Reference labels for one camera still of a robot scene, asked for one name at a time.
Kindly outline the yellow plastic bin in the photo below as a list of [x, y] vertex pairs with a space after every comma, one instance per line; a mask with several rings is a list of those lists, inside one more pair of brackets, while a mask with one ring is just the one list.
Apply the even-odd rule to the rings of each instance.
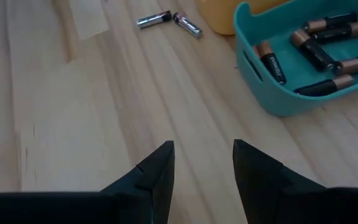
[[289, 0], [194, 0], [196, 8], [210, 28], [221, 35], [234, 35], [236, 7], [245, 2], [252, 14], [259, 14]]

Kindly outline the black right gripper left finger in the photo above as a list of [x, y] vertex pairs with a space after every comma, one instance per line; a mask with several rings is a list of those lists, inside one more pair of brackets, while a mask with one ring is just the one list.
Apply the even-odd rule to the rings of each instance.
[[175, 181], [175, 146], [165, 141], [102, 190], [117, 198], [114, 224], [167, 224]]

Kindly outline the black copper Duracell battery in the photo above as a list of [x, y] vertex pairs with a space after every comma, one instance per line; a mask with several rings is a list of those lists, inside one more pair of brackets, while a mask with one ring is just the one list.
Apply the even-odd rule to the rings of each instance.
[[294, 31], [290, 41], [317, 71], [333, 68], [334, 60], [303, 29]]
[[351, 75], [346, 74], [333, 79], [323, 80], [312, 85], [297, 88], [294, 92], [304, 96], [326, 96], [350, 87], [353, 84], [354, 78]]
[[337, 61], [334, 72], [337, 76], [358, 73], [358, 57]]
[[358, 37], [358, 22], [351, 22], [343, 26], [333, 27], [311, 35], [311, 38], [320, 44]]
[[355, 12], [347, 12], [340, 15], [324, 17], [313, 21], [307, 21], [303, 30], [307, 34], [312, 34], [328, 28], [337, 27], [349, 22], [357, 22], [358, 15]]
[[270, 72], [273, 78], [281, 85], [286, 84], [287, 79], [269, 41], [261, 41], [261, 43], [257, 46], [257, 50], [259, 51], [262, 63], [265, 65], [266, 69]]

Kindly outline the silver Energizer battery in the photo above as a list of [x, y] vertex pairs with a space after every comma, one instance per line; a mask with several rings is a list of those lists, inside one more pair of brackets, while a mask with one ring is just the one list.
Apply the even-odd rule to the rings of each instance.
[[168, 22], [170, 20], [172, 20], [172, 13], [170, 11], [164, 11], [158, 14], [141, 18], [136, 22], [136, 24], [138, 28], [144, 29], [146, 27]]
[[189, 21], [187, 17], [181, 15], [179, 12], [173, 14], [173, 20], [177, 25], [184, 28], [195, 38], [199, 39], [202, 36], [203, 31], [197, 25]]

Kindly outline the teal plastic bin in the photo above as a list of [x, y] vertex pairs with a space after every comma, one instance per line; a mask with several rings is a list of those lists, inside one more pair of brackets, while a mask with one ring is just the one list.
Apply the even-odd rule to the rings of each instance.
[[[234, 13], [237, 66], [259, 104], [272, 115], [293, 116], [321, 106], [327, 101], [358, 91], [358, 74], [354, 84], [320, 97], [294, 93], [303, 86], [334, 78], [333, 72], [317, 71], [291, 44], [290, 35], [306, 21], [347, 12], [358, 15], [358, 0], [291, 0], [260, 14], [252, 14], [247, 2], [240, 3]], [[287, 79], [279, 84], [253, 48], [266, 40], [273, 48]], [[323, 46], [335, 60], [358, 56], [358, 38]]]

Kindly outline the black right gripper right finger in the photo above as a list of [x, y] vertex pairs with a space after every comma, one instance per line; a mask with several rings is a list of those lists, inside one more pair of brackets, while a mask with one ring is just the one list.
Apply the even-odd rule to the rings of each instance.
[[326, 187], [294, 172], [249, 143], [236, 139], [233, 164], [248, 224], [302, 224], [311, 217], [311, 194]]

